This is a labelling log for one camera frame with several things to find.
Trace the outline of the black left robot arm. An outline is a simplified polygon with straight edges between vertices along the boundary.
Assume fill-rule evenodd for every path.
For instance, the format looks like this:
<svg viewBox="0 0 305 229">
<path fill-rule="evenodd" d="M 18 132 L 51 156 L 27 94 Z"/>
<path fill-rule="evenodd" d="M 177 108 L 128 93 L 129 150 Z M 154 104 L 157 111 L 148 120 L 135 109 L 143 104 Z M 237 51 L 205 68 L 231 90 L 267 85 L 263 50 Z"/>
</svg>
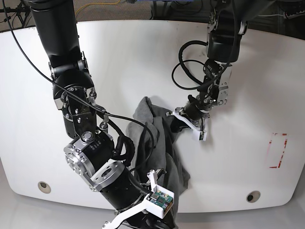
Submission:
<svg viewBox="0 0 305 229">
<path fill-rule="evenodd" d="M 197 141 L 207 138 L 207 120 L 215 106 L 227 103 L 228 83 L 232 63 L 239 57 L 240 43 L 245 35 L 248 22 L 267 9 L 271 0 L 212 0 L 210 18 L 207 26 L 207 40 L 193 40 L 185 43 L 178 52 L 178 65 L 181 66 L 196 87 L 176 86 L 182 90 L 196 90 L 199 94 L 188 96 L 184 107 L 177 107 L 167 116 L 174 116 L 190 128 Z M 203 63 L 204 77 L 198 80 L 185 65 L 183 51 L 191 45 L 206 47 L 207 60 Z"/>
</svg>

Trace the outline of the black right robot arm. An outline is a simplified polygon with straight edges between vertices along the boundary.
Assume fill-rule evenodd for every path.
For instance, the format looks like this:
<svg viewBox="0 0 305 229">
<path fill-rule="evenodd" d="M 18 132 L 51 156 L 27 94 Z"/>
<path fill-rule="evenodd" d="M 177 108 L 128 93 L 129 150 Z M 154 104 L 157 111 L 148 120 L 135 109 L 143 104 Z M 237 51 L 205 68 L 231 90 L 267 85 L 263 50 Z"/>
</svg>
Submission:
<svg viewBox="0 0 305 229">
<path fill-rule="evenodd" d="M 65 147 L 68 165 L 92 191 L 102 194 L 117 215 L 104 228 L 126 224 L 134 229 L 174 229 L 174 194 L 162 186 L 161 166 L 148 155 L 135 167 L 133 141 L 97 105 L 96 91 L 83 56 L 71 0 L 30 0 L 28 5 L 49 58 L 53 99 L 72 142 Z"/>
</svg>

